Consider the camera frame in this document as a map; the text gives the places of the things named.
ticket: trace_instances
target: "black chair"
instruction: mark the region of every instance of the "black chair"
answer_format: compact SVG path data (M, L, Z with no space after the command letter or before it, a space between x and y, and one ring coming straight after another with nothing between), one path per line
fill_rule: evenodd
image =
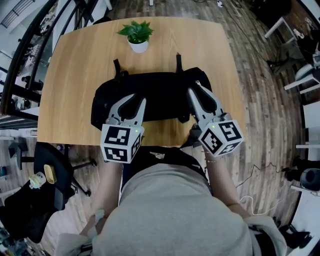
M96 161L72 167L68 153L68 146L62 154L49 143L36 143L34 173L45 173L44 165L51 165L57 181L54 184L46 182L40 189L31 189L28 181L4 201L5 206L0 207L0 221L15 240L29 238L39 243L52 214L64 210L69 198L75 195L72 185L86 196L91 195L90 190L85 191L76 181L74 170L88 165L97 166Z

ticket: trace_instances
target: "floor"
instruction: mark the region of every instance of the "floor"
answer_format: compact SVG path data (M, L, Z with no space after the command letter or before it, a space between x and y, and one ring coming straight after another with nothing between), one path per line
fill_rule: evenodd
M176 16L217 22L223 25L227 35L240 80L247 140L238 150L226 157L228 170L240 197L253 198L253 212L276 217L283 224L292 217L298 193L290 189L291 182L285 180L279 171L289 166L297 154L295 145L304 141L300 115L300 94L296 89L285 91L283 87L294 80L293 70L277 76L273 75L263 60L273 60L280 40L272 35L268 40L264 34L268 30L256 20L254 14L242 2L242 8L235 8L230 1L224 1L219 8L216 1L197 3L193 0L155 0L149 6L148 0L117 0L108 16L115 19L144 16ZM0 181L4 192L22 186L33 170L28 163L23 171L14 168L15 159L6 153L9 141L0 141L1 165L11 167L10 175ZM28 141L28 155L33 155L35 140ZM94 158L96 168L87 167L76 171L79 183L90 188L93 193L99 183L99 173L104 171L100 148L96 146L73 146L70 160L73 165ZM40 246L53 255L58 235L63 232L79 233L86 224L90 197L76 194L66 209L55 213L49 220ZM241 203L251 212L251 199L245 197Z

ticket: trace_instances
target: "black bag on chair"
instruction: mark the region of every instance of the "black bag on chair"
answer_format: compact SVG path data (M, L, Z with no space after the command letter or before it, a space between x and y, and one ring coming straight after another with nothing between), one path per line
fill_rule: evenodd
M91 124L101 130L112 105L131 94L136 96L120 109L122 117L133 117L139 102L146 98L143 121L174 118L182 123L189 121L191 111L187 89L196 87L196 81L210 91L211 85L206 73L198 67L183 71L181 55L176 55L176 61L176 72L129 74L128 71L121 71L118 59L114 60L115 78L103 83L95 92Z

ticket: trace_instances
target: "desk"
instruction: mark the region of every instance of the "desk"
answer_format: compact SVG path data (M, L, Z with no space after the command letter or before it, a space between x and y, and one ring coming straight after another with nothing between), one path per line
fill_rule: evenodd
M54 50L45 77L38 120L39 142L100 145L101 131L91 125L96 89L113 79L113 60L129 74L175 72L176 54L184 70L199 67L208 76L224 111L231 113L246 136L246 120L236 65L220 24L177 17L139 17L154 29L144 53L131 50L127 39L116 34L133 20L120 19L63 35ZM177 146L195 123L177 119L144 122L145 146Z

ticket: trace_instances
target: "chair wheel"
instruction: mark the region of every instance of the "chair wheel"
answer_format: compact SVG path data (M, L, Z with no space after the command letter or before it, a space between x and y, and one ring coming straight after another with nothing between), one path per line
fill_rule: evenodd
M91 164L93 167L96 167L98 165L96 160L94 160L94 159L91 160Z

